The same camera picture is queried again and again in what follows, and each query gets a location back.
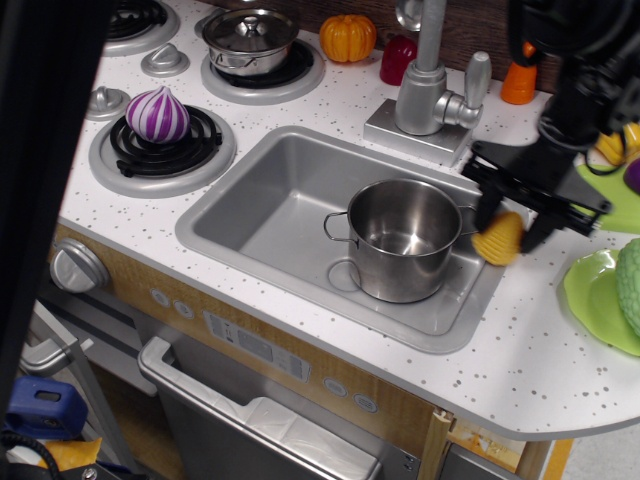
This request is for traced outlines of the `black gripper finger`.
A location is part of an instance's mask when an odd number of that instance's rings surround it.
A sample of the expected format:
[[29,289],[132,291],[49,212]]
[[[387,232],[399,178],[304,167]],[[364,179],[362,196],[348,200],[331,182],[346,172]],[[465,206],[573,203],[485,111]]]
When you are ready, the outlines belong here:
[[539,212],[522,237],[521,252],[531,253],[556,230],[563,230],[565,225],[566,218],[563,212]]
[[474,222],[477,231],[483,232],[498,212],[504,195],[497,187],[489,184],[482,185],[480,191]]

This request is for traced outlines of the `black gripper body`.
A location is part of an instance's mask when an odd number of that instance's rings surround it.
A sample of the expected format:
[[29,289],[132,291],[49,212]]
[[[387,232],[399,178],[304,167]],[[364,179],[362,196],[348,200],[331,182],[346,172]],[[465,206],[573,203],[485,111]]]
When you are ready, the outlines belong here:
[[504,198],[536,212],[563,212],[565,228],[587,235],[600,217],[609,214],[611,202],[576,171],[575,160],[595,145],[596,129],[576,135],[554,127],[541,127],[531,144],[512,146],[476,140],[462,174],[482,185],[497,187]]

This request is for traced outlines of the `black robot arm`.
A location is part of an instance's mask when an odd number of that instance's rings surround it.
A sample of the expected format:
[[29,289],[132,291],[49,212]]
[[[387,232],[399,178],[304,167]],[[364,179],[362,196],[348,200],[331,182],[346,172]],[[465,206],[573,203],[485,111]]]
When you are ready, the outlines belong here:
[[475,227],[484,231],[503,199],[536,212],[519,249],[529,253],[556,230],[588,236],[609,200],[577,174],[574,162],[602,134],[639,119],[639,4],[636,1],[512,1],[511,57],[521,66],[561,60],[554,95],[523,146],[476,141],[462,173],[481,192]]

